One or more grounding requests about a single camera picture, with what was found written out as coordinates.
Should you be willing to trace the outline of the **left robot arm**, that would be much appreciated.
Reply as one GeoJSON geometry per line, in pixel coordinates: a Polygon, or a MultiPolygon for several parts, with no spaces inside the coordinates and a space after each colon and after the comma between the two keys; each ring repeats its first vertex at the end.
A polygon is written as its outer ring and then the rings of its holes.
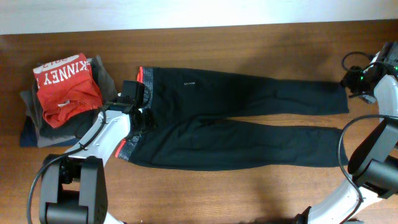
{"type": "Polygon", "coordinates": [[[121,94],[100,108],[92,127],[74,146],[45,158],[32,184],[40,184],[41,223],[119,223],[108,211],[104,168],[123,140],[156,127],[148,108],[151,100],[148,86],[124,81],[121,94]]]}

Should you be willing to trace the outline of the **black leggings with grey-red waistband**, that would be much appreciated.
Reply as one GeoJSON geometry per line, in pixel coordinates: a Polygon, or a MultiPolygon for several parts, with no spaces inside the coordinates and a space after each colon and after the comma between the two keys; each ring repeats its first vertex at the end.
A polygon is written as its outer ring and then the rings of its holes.
{"type": "Polygon", "coordinates": [[[340,130],[249,123],[250,116],[348,113],[336,82],[276,80],[189,68],[142,67],[156,128],[124,142],[116,157],[160,169],[237,170],[267,165],[337,167],[340,130]]]}

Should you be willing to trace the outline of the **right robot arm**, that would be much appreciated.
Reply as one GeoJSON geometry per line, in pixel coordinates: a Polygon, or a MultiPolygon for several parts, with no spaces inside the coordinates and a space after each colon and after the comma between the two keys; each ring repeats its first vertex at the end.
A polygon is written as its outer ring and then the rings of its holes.
{"type": "Polygon", "coordinates": [[[354,223],[353,217],[364,208],[397,194],[397,42],[387,42],[368,55],[369,65],[351,67],[340,81],[351,97],[377,103],[378,126],[356,148],[341,185],[322,202],[308,207],[293,218],[293,223],[354,223]]]}

